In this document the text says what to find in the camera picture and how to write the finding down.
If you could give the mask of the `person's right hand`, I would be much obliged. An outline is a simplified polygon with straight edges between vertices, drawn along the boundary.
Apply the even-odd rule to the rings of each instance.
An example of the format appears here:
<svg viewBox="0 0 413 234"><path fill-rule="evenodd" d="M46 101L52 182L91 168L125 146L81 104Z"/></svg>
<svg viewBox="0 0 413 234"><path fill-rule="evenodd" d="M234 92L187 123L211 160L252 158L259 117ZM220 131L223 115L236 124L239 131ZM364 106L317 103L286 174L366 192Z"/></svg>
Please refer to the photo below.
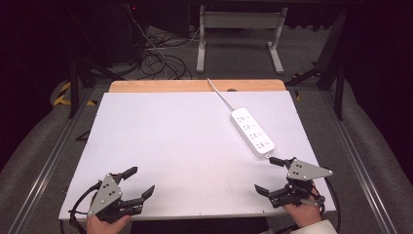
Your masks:
<svg viewBox="0 0 413 234"><path fill-rule="evenodd" d="M319 207L309 204L294 206L291 204L283 206L284 210L291 215L295 224L303 228L321 221Z"/></svg>

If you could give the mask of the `white metal desk frame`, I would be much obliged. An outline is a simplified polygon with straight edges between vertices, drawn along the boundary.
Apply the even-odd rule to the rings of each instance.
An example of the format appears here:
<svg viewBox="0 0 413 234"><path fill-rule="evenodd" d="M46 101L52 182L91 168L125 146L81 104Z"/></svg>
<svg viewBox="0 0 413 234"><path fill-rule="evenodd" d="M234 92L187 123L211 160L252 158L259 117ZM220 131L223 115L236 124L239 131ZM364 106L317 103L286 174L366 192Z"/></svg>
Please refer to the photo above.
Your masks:
<svg viewBox="0 0 413 234"><path fill-rule="evenodd" d="M276 72L283 74L283 67L278 54L282 28L287 16L287 8L281 8L275 13L250 13L250 12L213 12L207 11L206 5L200 7L199 46L196 71L205 71L206 60L206 28L251 28L251 29L275 29L274 39L267 43L270 56Z"/></svg>

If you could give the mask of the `aluminium floor rail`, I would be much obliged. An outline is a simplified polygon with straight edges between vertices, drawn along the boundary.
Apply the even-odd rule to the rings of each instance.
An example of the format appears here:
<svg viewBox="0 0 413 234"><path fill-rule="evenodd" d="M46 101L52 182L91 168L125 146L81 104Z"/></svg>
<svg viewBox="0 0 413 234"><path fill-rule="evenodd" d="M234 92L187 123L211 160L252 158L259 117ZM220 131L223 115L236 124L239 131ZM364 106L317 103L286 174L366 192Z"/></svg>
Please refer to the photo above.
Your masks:
<svg viewBox="0 0 413 234"><path fill-rule="evenodd" d="M347 157L354 169L357 180L361 186L364 196L372 210L376 221L378 222L383 234L398 234L392 219L390 218L387 209L379 195L379 192L373 183L370 174L365 168L357 148L352 141L350 134L342 120L340 120L334 109L334 102L330 94L326 91L320 92L321 98L325 103L336 128L338 129L341 139L344 141L344 146L347 152Z"/></svg>
<svg viewBox="0 0 413 234"><path fill-rule="evenodd" d="M35 177L33 185L31 186L31 189L26 196L23 205L19 209L19 212L13 224L9 228L7 234L22 234L27 222L30 220L45 189L47 188L47 185L66 147L71 132L76 125L80 114L87 105L87 102L91 97L93 91L94 90L92 88L87 88L82 92L78 109L74 112L73 116L71 118L68 118L65 122L64 128L59 135L52 152L48 156L48 159L39 175Z"/></svg>

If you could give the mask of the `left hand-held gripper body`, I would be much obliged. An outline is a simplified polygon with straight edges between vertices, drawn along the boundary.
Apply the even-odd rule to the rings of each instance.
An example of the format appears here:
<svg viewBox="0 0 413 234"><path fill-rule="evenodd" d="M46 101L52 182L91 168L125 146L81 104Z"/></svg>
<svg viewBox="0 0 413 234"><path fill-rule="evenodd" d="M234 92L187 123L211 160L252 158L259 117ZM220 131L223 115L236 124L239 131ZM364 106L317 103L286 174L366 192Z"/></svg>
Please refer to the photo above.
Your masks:
<svg viewBox="0 0 413 234"><path fill-rule="evenodd" d="M119 208L123 192L119 187L121 175L107 174L99 186L89 208L87 218L113 224L122 218L129 219L128 214L123 214Z"/></svg>

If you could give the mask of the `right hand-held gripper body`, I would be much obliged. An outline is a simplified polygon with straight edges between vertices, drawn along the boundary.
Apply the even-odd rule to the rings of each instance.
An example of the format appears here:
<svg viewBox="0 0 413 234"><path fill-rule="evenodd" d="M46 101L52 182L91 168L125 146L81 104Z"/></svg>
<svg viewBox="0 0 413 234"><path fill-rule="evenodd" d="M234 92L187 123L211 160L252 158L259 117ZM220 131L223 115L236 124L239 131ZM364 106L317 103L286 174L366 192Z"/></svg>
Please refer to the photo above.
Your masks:
<svg viewBox="0 0 413 234"><path fill-rule="evenodd" d="M313 183L316 178L332 176L333 172L297 158L285 161L287 184L283 189L276 190L279 194L278 198L269 199L273 207L278 208L288 204L295 206L309 204L323 207L325 198L313 191Z"/></svg>

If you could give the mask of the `person's left hand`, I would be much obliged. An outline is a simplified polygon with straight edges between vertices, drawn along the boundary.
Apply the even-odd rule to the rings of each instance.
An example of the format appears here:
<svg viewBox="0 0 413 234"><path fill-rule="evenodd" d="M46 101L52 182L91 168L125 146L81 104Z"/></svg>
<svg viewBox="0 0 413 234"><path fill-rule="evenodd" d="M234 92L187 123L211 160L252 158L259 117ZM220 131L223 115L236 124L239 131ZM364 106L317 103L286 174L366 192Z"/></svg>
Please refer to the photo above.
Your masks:
<svg viewBox="0 0 413 234"><path fill-rule="evenodd" d="M93 215L87 218L87 234L118 234L130 221L130 215L125 215L113 223L101 221Z"/></svg>

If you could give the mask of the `white board table cover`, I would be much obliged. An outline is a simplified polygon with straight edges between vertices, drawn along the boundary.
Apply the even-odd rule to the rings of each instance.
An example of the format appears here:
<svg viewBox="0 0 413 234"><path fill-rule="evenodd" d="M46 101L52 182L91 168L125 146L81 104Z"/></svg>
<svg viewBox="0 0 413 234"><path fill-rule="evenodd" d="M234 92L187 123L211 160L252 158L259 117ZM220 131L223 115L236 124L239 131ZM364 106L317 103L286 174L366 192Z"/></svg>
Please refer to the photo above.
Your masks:
<svg viewBox="0 0 413 234"><path fill-rule="evenodd" d="M290 93L107 93L69 185L59 218L84 213L83 193L109 173L137 167L121 181L126 200L152 185L140 219L270 216L282 214L259 195L286 184L286 168L256 157L230 120L244 107L276 145L275 156L315 164Z"/></svg>

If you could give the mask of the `yellow black hazard tape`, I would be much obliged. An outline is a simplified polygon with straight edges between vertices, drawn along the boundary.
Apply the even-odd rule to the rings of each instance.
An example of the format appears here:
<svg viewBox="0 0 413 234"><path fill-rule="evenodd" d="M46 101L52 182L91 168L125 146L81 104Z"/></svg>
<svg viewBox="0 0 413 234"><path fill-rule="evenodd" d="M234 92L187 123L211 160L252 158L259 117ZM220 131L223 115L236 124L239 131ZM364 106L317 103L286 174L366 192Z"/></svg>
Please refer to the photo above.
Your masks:
<svg viewBox="0 0 413 234"><path fill-rule="evenodd" d="M62 86L62 88L60 89L55 101L54 101L54 105L70 105L71 101L69 99L65 99L65 95L68 92L68 90L70 89L70 82L66 81L64 83L64 85ZM98 104L97 100L89 100L87 102L87 106L96 106Z"/></svg>

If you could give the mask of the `white power strip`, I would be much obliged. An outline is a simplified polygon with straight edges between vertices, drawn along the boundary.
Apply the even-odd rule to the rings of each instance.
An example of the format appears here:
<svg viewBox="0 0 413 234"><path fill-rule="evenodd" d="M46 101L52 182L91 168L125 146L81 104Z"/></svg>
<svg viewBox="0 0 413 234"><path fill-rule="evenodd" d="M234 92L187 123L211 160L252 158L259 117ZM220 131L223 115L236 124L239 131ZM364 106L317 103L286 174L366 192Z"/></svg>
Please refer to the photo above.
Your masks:
<svg viewBox="0 0 413 234"><path fill-rule="evenodd" d="M256 157L269 158L272 155L275 144L247 109L233 110L230 120Z"/></svg>

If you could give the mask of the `black metal stand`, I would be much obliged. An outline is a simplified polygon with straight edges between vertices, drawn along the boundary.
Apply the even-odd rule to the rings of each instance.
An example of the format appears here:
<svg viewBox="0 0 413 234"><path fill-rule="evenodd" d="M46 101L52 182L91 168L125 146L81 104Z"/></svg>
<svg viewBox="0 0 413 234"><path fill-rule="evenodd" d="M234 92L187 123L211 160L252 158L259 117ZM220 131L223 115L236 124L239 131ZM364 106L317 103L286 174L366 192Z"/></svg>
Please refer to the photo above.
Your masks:
<svg viewBox="0 0 413 234"><path fill-rule="evenodd" d="M345 72L343 65L337 58L336 49L346 21L347 12L347 10L341 10L339 12L335 22L331 26L319 58L314 63L314 67L303 74L295 74L290 81L285 83L286 86L292 87L317 74L319 75L317 87L321 91L328 90L331 85L335 83L334 112L339 120L343 120L342 103Z"/></svg>
<svg viewBox="0 0 413 234"><path fill-rule="evenodd" d="M104 77L107 77L111 80L122 80L122 77L120 75L117 75L109 69L103 67L102 65L99 65L97 62L91 60L90 58L76 58L72 60L69 66L71 95L69 119L72 119L80 108L79 82L82 82L87 88L92 88L95 84L95 80L91 73L92 69L97 70Z"/></svg>

